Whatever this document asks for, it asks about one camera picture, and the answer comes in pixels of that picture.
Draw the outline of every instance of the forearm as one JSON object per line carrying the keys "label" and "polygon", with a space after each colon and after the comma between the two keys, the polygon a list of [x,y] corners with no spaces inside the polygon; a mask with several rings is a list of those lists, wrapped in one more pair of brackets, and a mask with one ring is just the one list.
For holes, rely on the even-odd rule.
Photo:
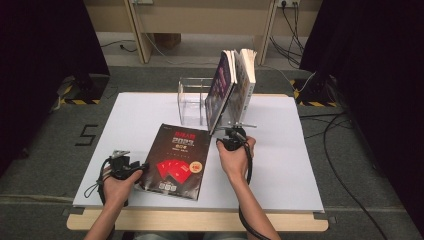
{"label": "forearm", "polygon": [[230,183],[236,193],[240,209],[247,223],[260,234],[269,239],[280,239],[262,207],[253,195],[244,178],[230,178]]}
{"label": "forearm", "polygon": [[106,239],[112,231],[122,207],[119,204],[106,204],[84,239]]}

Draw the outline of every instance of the white tabletop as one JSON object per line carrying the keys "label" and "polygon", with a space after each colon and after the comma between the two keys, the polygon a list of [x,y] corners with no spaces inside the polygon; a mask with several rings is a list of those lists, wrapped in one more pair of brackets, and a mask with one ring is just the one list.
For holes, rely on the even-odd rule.
{"label": "white tabletop", "polygon": [[[162,123],[180,125],[177,94],[119,94],[73,205],[100,207],[102,203],[97,192],[85,198],[84,191],[95,183],[103,161],[113,150],[129,150],[131,162],[144,162]],[[276,212],[324,211],[294,99],[253,95],[245,123],[257,125],[257,128],[245,130],[257,140],[250,186],[262,208]],[[206,129],[200,126],[185,127]],[[198,201],[134,190],[129,207],[237,209],[238,202],[222,171],[215,141],[214,137]]]}

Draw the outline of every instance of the black curtain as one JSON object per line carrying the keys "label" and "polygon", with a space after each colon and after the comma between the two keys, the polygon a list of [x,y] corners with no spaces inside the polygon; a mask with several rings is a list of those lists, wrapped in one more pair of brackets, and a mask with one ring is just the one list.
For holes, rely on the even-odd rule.
{"label": "black curtain", "polygon": [[424,2],[324,0],[300,68],[337,79],[348,112],[424,236]]}
{"label": "black curtain", "polygon": [[109,75],[82,0],[2,1],[0,174],[31,138],[68,76]]}

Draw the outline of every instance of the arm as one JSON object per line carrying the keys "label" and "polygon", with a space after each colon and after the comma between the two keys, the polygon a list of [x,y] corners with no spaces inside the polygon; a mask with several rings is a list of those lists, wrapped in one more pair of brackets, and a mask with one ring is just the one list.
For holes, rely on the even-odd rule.
{"label": "arm", "polygon": [[117,180],[113,177],[107,177],[104,180],[105,205],[97,220],[91,226],[85,236],[85,240],[106,239],[112,231],[113,225],[128,199],[132,186],[141,177],[142,171],[134,172],[126,180]]}
{"label": "arm", "polygon": [[[253,147],[256,140],[247,137],[250,151],[253,157]],[[259,205],[255,196],[247,184],[245,174],[247,172],[247,156],[243,147],[235,151],[227,151],[221,142],[217,142],[221,166],[227,174],[228,180],[234,189],[240,204],[240,209],[249,225],[260,234],[269,239],[280,239],[262,207]],[[248,233],[249,239],[255,239]]]}

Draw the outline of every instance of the electrical outlet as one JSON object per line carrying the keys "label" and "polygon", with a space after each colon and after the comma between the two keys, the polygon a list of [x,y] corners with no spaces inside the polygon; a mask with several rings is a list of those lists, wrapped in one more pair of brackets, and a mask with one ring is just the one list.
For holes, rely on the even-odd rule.
{"label": "electrical outlet", "polygon": [[295,4],[299,7],[300,0],[278,0],[277,7],[282,7],[282,2],[286,2],[286,8],[294,8]]}

